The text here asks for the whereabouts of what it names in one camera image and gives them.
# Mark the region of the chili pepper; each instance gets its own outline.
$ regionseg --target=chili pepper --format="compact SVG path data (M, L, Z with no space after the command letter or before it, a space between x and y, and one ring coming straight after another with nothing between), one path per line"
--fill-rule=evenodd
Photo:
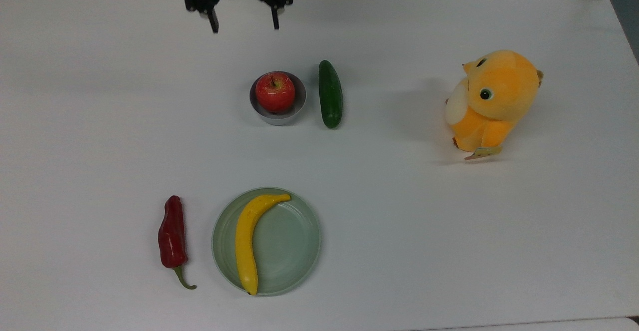
M196 288L196 285L187 284L182 276L182 265L189 258L186 250L182 201L176 195L169 197L169 200L164 204L164 220L162 220L160 225L158 243L160 244L162 265L172 268L185 288L190 290Z

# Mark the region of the yellow banana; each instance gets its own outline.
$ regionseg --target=yellow banana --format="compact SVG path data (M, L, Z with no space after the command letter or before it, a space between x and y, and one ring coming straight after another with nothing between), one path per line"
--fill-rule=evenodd
M281 201L289 201L288 194L270 195L264 194L249 201L238 219L235 228L235 259L238 265L238 274L242 287L255 295L258 292L258 268L253 256L253 230L260 217L273 205Z

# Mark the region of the cucumber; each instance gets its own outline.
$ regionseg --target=cucumber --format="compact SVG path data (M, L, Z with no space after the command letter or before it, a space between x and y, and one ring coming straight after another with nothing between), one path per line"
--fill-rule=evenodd
M344 99L337 71L328 60L319 63L319 103L324 125L335 129L342 122Z

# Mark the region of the apple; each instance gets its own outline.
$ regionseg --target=apple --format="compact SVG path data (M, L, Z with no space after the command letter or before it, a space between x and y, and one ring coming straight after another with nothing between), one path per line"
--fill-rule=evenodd
M279 113L293 105L295 87L291 79L283 72L269 72L255 85L258 104L266 111Z

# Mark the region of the yellow plush toy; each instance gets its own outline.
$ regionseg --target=yellow plush toy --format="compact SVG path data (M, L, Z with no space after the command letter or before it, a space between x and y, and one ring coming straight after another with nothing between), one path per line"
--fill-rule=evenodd
M500 50L463 65L466 78L446 101L445 118L464 151L498 147L528 112L543 73L523 56Z

